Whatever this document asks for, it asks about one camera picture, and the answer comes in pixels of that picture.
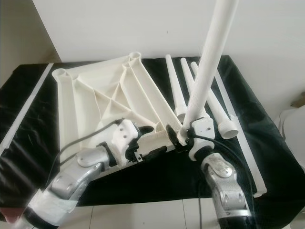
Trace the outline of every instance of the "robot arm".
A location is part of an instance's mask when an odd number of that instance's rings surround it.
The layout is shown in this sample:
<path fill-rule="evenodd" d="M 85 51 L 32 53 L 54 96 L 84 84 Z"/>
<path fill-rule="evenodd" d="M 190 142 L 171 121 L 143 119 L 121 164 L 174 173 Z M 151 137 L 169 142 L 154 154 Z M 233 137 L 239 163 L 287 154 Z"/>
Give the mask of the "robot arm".
<path fill-rule="evenodd" d="M 242 188 L 237 183 L 237 172 L 220 153 L 214 151 L 211 141 L 196 138 L 207 136 L 214 139 L 213 120 L 209 117 L 197 119 L 188 129 L 191 160 L 198 161 L 201 171 L 212 191 L 212 198 L 221 229 L 255 229 L 255 219 L 251 214 Z"/>
<path fill-rule="evenodd" d="M 120 167 L 135 158 L 140 130 L 127 119 L 121 121 L 110 143 L 76 154 L 47 188 L 38 190 L 15 223 L 15 229 L 56 229 L 70 214 L 87 185 L 110 167 Z"/>

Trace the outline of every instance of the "white plastic panel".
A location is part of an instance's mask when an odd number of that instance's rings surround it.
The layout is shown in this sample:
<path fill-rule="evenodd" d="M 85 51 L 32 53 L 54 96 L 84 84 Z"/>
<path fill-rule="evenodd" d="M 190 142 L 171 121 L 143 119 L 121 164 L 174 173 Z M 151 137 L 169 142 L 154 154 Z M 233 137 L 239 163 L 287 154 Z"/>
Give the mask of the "white plastic panel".
<path fill-rule="evenodd" d="M 91 229 L 186 229 L 181 200 L 94 206 Z"/>
<path fill-rule="evenodd" d="M 165 126 L 175 131 L 179 120 L 141 62 L 141 54 L 53 72 L 58 83 L 60 146 L 88 135 L 115 119 L 126 118 L 138 126 L 149 125 L 154 131 L 139 140 L 138 152 L 167 146 L 173 149 Z M 110 141 L 112 126 L 105 132 L 68 148 L 61 161 L 86 147 Z"/>

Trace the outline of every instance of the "black cloth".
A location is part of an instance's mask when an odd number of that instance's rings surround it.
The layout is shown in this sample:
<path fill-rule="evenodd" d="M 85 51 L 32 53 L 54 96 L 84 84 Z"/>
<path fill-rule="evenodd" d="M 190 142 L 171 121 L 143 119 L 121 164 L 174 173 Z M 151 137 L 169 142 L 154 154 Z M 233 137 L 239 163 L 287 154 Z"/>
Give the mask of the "black cloth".
<path fill-rule="evenodd" d="M 198 57 L 187 58 L 187 61 L 198 62 Z M 59 152 L 57 85 L 51 72 L 58 68 L 67 69 L 87 63 L 53 65 L 9 149 L 5 149 L 1 155 L 0 207 L 26 206 L 37 189 L 45 186 L 52 161 Z M 170 107 L 174 109 L 165 59 L 142 59 L 142 63 Z M 188 101 L 189 95 L 180 58 L 173 58 L 173 63 L 185 100 Z M 46 66 L 20 65 L 1 88 L 1 140 Z M 305 206 L 304 172 L 229 56 L 221 58 L 218 70 L 268 190 L 266 194 L 253 200 L 257 222 L 262 228 L 282 228 Z M 212 89 L 224 107 L 215 81 Z M 217 132 L 216 125 L 215 130 L 216 139 L 233 149 L 244 160 L 236 137 L 223 140 Z M 249 197 L 251 191 L 244 170 L 230 157 L 224 157 L 236 167 L 238 181 Z M 58 169 L 59 162 L 56 163 L 54 174 Z M 172 151 L 150 162 L 126 168 L 91 182 L 78 205 L 196 198 L 198 192 L 203 198 L 211 197 L 210 189 L 199 172 L 198 165 L 188 158 L 187 152 Z"/>

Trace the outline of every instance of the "white floor tile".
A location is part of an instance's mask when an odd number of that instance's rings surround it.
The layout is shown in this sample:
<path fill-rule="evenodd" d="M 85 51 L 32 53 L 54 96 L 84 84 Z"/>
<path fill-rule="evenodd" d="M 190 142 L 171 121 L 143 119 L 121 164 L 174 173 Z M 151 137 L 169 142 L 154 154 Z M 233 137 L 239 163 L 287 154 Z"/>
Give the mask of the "white floor tile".
<path fill-rule="evenodd" d="M 92 206 L 76 207 L 65 219 L 60 229 L 89 229 Z"/>
<path fill-rule="evenodd" d="M 291 228 L 290 228 L 290 225 L 288 224 L 286 227 L 284 227 L 282 229 L 291 229 Z"/>
<path fill-rule="evenodd" d="M 186 229 L 182 200 L 94 206 L 90 229 Z"/>
<path fill-rule="evenodd" d="M 305 229 L 305 213 L 300 212 L 290 223 L 291 229 Z"/>
<path fill-rule="evenodd" d="M 204 229 L 219 229 L 217 216 L 212 198 L 201 198 L 201 213 L 202 213 L 202 228 Z M 198 199 L 183 200 L 185 222 L 187 229 L 199 229 L 199 203 Z"/>
<path fill-rule="evenodd" d="M 11 224 L 0 221 L 0 228 L 1 229 L 11 229 Z"/>

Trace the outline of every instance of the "white cylindrical pole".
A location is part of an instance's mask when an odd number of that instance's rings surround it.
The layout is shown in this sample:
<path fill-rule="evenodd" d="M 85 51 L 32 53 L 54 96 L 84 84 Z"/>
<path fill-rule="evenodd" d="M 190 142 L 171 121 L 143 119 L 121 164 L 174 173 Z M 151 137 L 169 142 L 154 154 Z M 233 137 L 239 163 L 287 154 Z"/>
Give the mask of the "white cylindrical pole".
<path fill-rule="evenodd" d="M 175 68 L 173 66 L 172 58 L 170 55 L 166 55 L 165 59 L 166 59 L 167 70 L 172 87 L 173 101 L 175 103 L 175 114 L 179 119 L 179 121 L 183 122 L 187 107 L 185 105 L 185 101 L 178 81 L 178 77 Z"/>
<path fill-rule="evenodd" d="M 198 65 L 196 62 L 191 63 L 192 70 L 195 75 L 198 74 Z M 218 131 L 223 139 L 233 138 L 238 134 L 236 125 L 229 119 L 223 107 L 220 105 L 214 92 L 210 89 L 208 98 L 208 105 L 213 113 L 213 116 L 218 124 Z"/>
<path fill-rule="evenodd" d="M 184 74 L 187 90 L 189 91 L 189 95 L 191 97 L 193 86 L 194 86 L 194 79 L 193 79 L 191 70 L 189 68 L 189 65 L 187 64 L 186 59 L 185 58 L 181 58 L 180 62 L 181 62 L 181 66 L 182 66 L 182 70 L 183 70 L 183 74 Z M 200 117 L 209 117 L 209 115 L 205 111 L 204 107 L 201 110 Z"/>
<path fill-rule="evenodd" d="M 190 128 L 190 122 L 199 117 L 207 100 L 208 92 L 211 88 L 219 60 L 224 50 L 224 45 L 229 34 L 237 4 L 238 0 L 216 1 L 193 92 L 188 103 L 183 126 L 177 136 L 182 144 L 185 144 L 187 138 L 186 131 Z"/>

